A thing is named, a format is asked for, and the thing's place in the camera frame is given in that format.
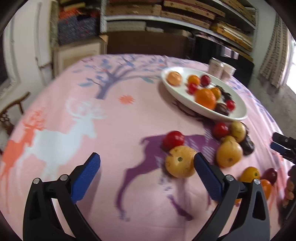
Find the person's right hand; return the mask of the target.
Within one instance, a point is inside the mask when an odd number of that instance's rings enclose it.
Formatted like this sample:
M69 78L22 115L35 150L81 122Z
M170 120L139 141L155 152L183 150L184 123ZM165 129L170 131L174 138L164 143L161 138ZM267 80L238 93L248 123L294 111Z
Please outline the person's right hand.
M285 197L282 201L284 208L295 198L295 165L288 172L287 186L285 188Z

